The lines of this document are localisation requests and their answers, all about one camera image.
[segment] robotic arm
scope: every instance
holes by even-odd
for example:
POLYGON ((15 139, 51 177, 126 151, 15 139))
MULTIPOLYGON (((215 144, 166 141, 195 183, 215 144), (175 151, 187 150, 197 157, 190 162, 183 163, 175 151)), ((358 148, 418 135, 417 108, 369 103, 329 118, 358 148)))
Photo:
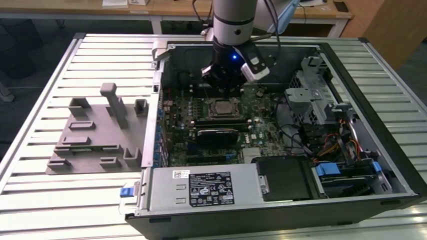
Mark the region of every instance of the robotic arm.
POLYGON ((207 83, 229 96, 247 81, 255 82, 270 73, 273 59, 265 58, 251 40, 253 28, 277 31, 269 12, 279 11, 279 34, 287 28, 301 0, 213 0, 214 56, 211 65, 202 69, 207 83))

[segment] table leg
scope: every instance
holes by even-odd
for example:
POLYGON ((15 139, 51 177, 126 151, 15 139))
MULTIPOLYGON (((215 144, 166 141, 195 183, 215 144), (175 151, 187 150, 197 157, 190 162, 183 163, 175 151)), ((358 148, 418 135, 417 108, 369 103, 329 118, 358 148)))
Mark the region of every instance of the table leg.
POLYGON ((56 19, 55 20, 59 29, 66 28, 66 20, 56 19))
POLYGON ((162 34, 162 16, 151 16, 150 17, 152 33, 156 35, 162 34))
POLYGON ((329 32, 329 38, 339 38, 342 36, 343 30, 346 28, 349 19, 338 19, 335 25, 329 32))

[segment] black wire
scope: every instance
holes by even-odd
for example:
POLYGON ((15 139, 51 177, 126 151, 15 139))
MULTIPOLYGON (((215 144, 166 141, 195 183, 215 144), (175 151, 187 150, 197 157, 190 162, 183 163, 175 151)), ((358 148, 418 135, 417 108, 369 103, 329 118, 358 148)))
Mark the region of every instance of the black wire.
POLYGON ((319 158, 319 156, 317 156, 317 155, 314 154, 314 152, 309 149, 309 147, 307 147, 301 141, 298 141, 297 139, 294 139, 293 136, 283 131, 282 128, 283 128, 285 126, 291 126, 293 128, 299 128, 299 126, 298 126, 297 124, 279 125, 279 122, 278 122, 278 108, 279 108, 279 104, 281 104, 281 103, 283 103, 283 102, 278 101, 277 106, 275 106, 275 109, 274 109, 274 114, 273 114, 273 116, 275 117, 275 123, 277 123, 277 125, 278 125, 278 127, 279 127, 279 130, 282 131, 283 135, 287 136, 287 137, 291 139, 291 141, 294 141, 294 142, 302 147, 303 151, 306 152, 306 154, 307 154, 309 156, 319 158))
MULTIPOLYGON (((193 5, 193 10, 194 10, 194 13, 195 13, 195 15, 197 15, 197 17, 198 17, 199 22, 205 23, 206 21, 201 18, 201 15, 199 15, 198 10, 197 10, 197 1, 198 1, 198 0, 193 0, 193 3, 191 3, 191 5, 193 5)), ((210 18, 211 18, 213 6, 214 6, 214 1, 213 1, 213 3, 211 3, 211 8, 210 8, 210 10, 209 10, 209 15, 207 15, 207 19, 206 19, 206 20, 210 20, 210 18)))
POLYGON ((305 12, 305 24, 306 24, 307 23, 306 7, 301 3, 298 5, 302 7, 302 10, 305 12))
POLYGON ((291 137, 291 146, 285 147, 286 149, 290 148, 290 151, 293 152, 293 149, 303 149, 302 147, 294 146, 294 140, 295 140, 295 136, 301 135, 299 132, 297 132, 293 137, 291 137))
POLYGON ((197 17, 198 17, 198 19, 199 19, 199 22, 203 22, 203 21, 202 21, 202 18, 201 18, 201 15, 199 15, 199 13, 198 13, 198 10, 197 10, 197 5, 195 5, 197 1, 198 1, 198 0, 193 0, 193 3, 191 3, 191 5, 193 5, 193 10, 194 10, 194 13, 195 13, 195 15, 197 15, 197 17))
POLYGON ((277 52, 277 56, 275 56, 275 60, 278 61, 278 58, 279 58, 279 55, 281 55, 281 48, 282 48, 282 44, 281 44, 281 38, 279 38, 279 17, 278 17, 278 12, 277 12, 277 8, 275 8, 275 5, 273 3, 273 0, 265 0, 265 4, 266 4, 266 7, 267 7, 267 10, 269 10, 269 13, 270 13, 270 16, 271 16, 271 20, 273 20, 273 23, 274 23, 274 27, 275 27, 275 38, 277 38, 277 41, 278 41, 278 52, 277 52))

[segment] aluminum extrusion platform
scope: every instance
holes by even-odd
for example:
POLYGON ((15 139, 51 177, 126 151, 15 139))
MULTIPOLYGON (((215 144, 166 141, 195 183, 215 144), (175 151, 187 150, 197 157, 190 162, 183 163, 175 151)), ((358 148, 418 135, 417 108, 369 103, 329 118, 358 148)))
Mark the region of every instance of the aluminum extrusion platform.
MULTIPOLYGON (((126 104, 152 102, 156 41, 203 41, 193 35, 87 34, 72 40, 52 78, 0 163, 0 236, 3 240, 144 239, 124 213, 136 199, 120 199, 120 187, 140 172, 47 175, 46 168, 67 124, 72 97, 107 104, 99 87, 118 85, 126 104)), ((283 37, 286 42, 327 42, 390 132, 427 179, 427 108, 370 43, 355 38, 283 37)), ((346 101, 342 88, 337 90, 346 101)), ((215 239, 313 240, 426 239, 427 207, 393 210, 358 224, 273 231, 215 239)))

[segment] warning label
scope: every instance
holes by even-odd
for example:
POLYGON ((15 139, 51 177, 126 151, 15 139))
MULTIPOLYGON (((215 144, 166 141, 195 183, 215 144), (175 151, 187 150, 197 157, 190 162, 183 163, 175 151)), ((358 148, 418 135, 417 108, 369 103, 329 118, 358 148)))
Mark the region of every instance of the warning label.
POLYGON ((190 174, 190 205, 207 207, 235 204, 231 172, 190 174))

